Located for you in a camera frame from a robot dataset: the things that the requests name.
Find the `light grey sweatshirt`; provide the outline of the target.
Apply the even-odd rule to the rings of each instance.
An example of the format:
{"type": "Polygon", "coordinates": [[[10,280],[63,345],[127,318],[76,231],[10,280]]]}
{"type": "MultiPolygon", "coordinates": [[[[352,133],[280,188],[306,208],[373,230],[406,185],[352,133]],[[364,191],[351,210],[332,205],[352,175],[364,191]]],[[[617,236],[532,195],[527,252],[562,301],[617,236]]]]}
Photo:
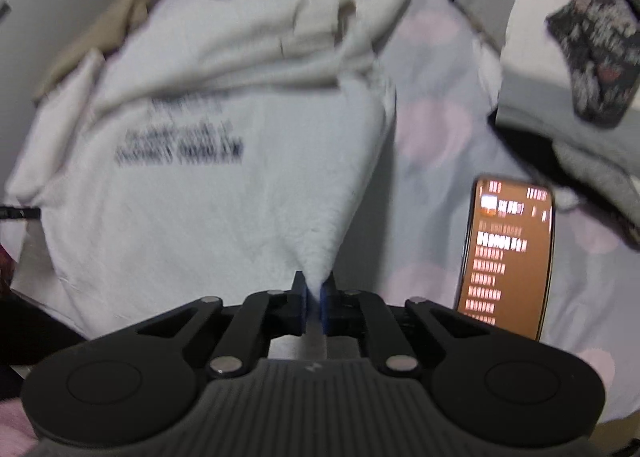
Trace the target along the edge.
{"type": "Polygon", "coordinates": [[[164,0],[40,103],[11,288],[88,338],[331,272],[395,119],[409,0],[164,0]]]}

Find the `polka dot bed sheet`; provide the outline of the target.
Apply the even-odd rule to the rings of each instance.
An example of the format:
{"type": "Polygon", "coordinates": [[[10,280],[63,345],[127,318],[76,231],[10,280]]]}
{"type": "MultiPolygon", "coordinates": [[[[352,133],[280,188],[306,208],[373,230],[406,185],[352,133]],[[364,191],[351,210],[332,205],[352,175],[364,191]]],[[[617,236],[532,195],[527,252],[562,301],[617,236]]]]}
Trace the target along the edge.
{"type": "MultiPolygon", "coordinates": [[[[411,0],[381,56],[397,87],[395,135],[335,262],[341,285],[454,303],[475,178],[524,177],[488,126],[475,46],[448,0],[411,0]]],[[[638,411],[639,255],[591,206],[556,215],[542,339],[600,373],[604,420],[638,411]]]]}

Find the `smartphone with lit screen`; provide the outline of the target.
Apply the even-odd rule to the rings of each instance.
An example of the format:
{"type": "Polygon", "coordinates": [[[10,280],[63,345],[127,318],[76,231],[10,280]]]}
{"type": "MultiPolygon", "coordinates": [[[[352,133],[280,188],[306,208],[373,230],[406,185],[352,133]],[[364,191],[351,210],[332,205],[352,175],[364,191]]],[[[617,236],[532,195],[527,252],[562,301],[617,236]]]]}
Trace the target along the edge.
{"type": "Polygon", "coordinates": [[[490,326],[539,339],[553,245],[551,191],[482,174],[473,184],[454,308],[490,326]]]}

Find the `beige folded garment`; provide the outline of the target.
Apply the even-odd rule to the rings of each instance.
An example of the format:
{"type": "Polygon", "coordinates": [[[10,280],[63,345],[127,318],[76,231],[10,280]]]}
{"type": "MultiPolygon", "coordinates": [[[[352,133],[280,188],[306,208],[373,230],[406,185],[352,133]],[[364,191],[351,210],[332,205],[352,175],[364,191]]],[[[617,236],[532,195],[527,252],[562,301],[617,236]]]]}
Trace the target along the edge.
{"type": "Polygon", "coordinates": [[[32,100],[39,103],[67,77],[91,51],[106,58],[120,49],[140,28],[160,0],[115,0],[92,24],[65,46],[42,75],[32,100]]]}

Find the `grey garment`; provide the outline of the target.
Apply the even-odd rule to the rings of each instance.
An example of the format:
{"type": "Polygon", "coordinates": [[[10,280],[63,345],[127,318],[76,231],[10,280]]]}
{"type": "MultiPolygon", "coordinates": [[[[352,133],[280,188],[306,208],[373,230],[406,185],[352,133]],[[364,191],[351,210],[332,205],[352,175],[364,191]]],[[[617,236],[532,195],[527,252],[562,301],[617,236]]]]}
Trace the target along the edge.
{"type": "Polygon", "coordinates": [[[639,241],[639,88],[618,126],[574,112],[570,72],[546,18],[570,0],[450,0],[497,65],[490,121],[535,176],[585,198],[639,241]]]}

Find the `patterned dark garment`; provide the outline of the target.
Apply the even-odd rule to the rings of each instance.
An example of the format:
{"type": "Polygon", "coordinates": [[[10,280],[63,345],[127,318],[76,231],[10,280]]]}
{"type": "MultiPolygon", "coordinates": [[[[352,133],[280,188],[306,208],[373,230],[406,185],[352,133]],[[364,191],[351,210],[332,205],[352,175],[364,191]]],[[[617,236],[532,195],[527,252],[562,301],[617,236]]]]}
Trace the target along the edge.
{"type": "Polygon", "coordinates": [[[575,114],[618,126],[639,87],[639,0],[570,0],[546,22],[570,72],[575,114]]]}

